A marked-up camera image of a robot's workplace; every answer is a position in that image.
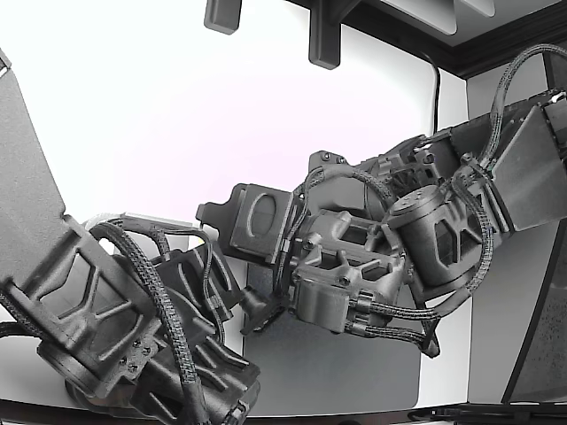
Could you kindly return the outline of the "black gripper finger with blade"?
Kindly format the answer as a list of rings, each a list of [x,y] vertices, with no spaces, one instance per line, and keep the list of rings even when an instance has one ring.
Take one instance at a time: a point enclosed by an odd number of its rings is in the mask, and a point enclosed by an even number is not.
[[[197,219],[217,231],[217,243],[225,256],[247,261],[246,254],[230,244],[236,228],[238,210],[239,203],[235,200],[224,204],[209,202],[198,207]]]

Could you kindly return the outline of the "black textured clamp gripper finger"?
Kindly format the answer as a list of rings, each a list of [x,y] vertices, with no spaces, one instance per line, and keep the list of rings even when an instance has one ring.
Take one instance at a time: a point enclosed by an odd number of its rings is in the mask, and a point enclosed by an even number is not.
[[[178,223],[158,221],[158,220],[126,220],[126,230],[135,233],[151,233],[153,231],[162,231],[165,234],[185,234],[194,227],[182,226]]]

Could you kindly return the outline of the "black blade gripper body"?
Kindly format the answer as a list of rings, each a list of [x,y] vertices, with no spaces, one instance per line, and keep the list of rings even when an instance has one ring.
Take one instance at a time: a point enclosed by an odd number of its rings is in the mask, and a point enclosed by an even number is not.
[[[229,246],[274,265],[291,205],[291,192],[255,184],[247,185]]]

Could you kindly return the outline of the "black clamp gripper body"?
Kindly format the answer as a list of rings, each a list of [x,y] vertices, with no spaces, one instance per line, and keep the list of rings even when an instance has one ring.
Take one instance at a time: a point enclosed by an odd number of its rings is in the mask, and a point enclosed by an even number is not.
[[[238,305],[244,295],[216,241],[212,242],[213,258],[209,272],[209,295],[218,297],[223,305],[216,303],[216,312],[222,321],[232,317],[231,309]],[[203,267],[206,247],[201,244],[189,251],[173,250],[157,257],[157,272],[163,283],[181,293],[210,321],[214,315],[206,305],[203,290]]]

